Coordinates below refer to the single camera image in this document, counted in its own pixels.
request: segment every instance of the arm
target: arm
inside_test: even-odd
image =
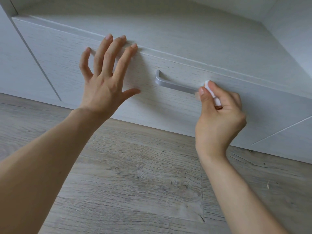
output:
[[[287,233],[225,156],[246,125],[239,95],[213,82],[209,88],[223,108],[216,110],[209,91],[199,89],[202,114],[196,125],[196,150],[232,233]]]
[[[108,35],[88,67],[90,48],[80,61],[85,90],[80,107],[56,127],[0,163],[1,233],[39,232],[69,171],[92,134],[138,89],[122,92],[123,78],[137,45],[128,47],[112,73],[126,37]]]

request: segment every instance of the hand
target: hand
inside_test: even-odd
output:
[[[91,49],[87,48],[81,55],[79,67],[85,79],[85,89],[79,108],[91,111],[103,119],[103,122],[125,100],[140,93],[138,89],[122,92],[124,75],[131,57],[138,50],[137,44],[126,48],[113,73],[116,56],[126,41],[125,35],[113,40],[113,36],[109,34],[103,39],[94,57],[94,74],[88,66]]]
[[[223,156],[225,151],[246,125],[246,116],[241,111],[240,96],[227,92],[209,81],[209,88],[221,101],[223,108],[216,110],[213,98],[205,87],[199,88],[202,113],[195,128],[196,150],[201,162]]]

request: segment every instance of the white object in hand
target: white object in hand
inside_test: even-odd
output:
[[[222,106],[222,105],[221,105],[221,102],[220,102],[220,99],[217,98],[217,97],[214,95],[213,91],[211,91],[211,89],[208,87],[208,82],[209,82],[209,80],[206,80],[206,81],[205,81],[205,88],[210,92],[211,96],[213,97],[213,102],[214,102],[215,106]]]

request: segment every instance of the floor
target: floor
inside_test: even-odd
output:
[[[0,94],[0,159],[70,110]],[[193,137],[110,119],[77,159],[40,233],[230,233]],[[312,230],[312,164],[230,147],[227,156],[294,233]]]

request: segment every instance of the metal handle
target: metal handle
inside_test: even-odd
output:
[[[193,89],[190,87],[183,86],[181,84],[172,83],[168,80],[162,79],[160,78],[159,74],[160,74],[160,70],[156,70],[155,83],[158,84],[159,86],[163,86],[163,87],[173,89],[173,90],[182,91],[182,92],[189,93],[189,94],[195,94],[198,91],[198,89]]]

